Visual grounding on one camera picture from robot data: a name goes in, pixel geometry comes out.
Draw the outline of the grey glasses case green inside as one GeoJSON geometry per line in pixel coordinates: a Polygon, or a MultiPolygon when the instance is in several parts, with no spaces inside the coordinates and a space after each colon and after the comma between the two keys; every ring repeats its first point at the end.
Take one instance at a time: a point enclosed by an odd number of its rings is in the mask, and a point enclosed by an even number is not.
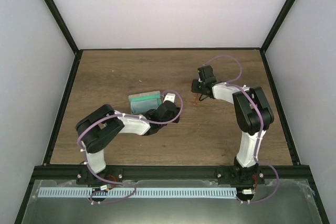
{"type": "Polygon", "coordinates": [[[133,94],[129,95],[128,99],[132,114],[142,114],[151,109],[155,110],[162,103],[160,91],[133,94]]]}

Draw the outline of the pink transparent sunglasses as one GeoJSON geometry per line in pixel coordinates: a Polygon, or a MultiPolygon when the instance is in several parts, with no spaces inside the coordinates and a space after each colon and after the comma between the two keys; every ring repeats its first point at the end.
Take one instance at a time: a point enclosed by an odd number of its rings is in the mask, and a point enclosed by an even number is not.
{"type": "Polygon", "coordinates": [[[181,82],[182,88],[182,99],[185,105],[197,107],[199,102],[199,94],[192,92],[192,83],[190,81],[182,81],[181,82]]]}

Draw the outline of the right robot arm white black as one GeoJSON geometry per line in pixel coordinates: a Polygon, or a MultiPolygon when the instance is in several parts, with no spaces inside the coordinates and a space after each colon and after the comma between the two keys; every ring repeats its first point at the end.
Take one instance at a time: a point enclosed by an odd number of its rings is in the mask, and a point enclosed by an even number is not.
{"type": "Polygon", "coordinates": [[[274,122],[274,113],[261,87],[240,87],[219,82],[210,65],[197,69],[199,78],[192,81],[192,92],[202,97],[233,104],[236,121],[242,131],[241,142],[234,158],[233,178],[244,184],[257,173],[258,153],[266,131],[274,122]]]}

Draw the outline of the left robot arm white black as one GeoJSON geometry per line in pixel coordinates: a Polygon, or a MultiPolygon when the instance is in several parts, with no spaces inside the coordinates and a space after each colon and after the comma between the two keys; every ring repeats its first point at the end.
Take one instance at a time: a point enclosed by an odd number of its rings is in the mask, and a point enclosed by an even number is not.
{"type": "Polygon", "coordinates": [[[78,144],[83,147],[85,162],[90,167],[89,178],[95,184],[106,180],[104,149],[118,134],[153,135],[169,123],[178,123],[180,114],[181,108],[171,101],[165,101],[143,115],[121,113],[109,104],[96,109],[75,126],[78,144]]]}

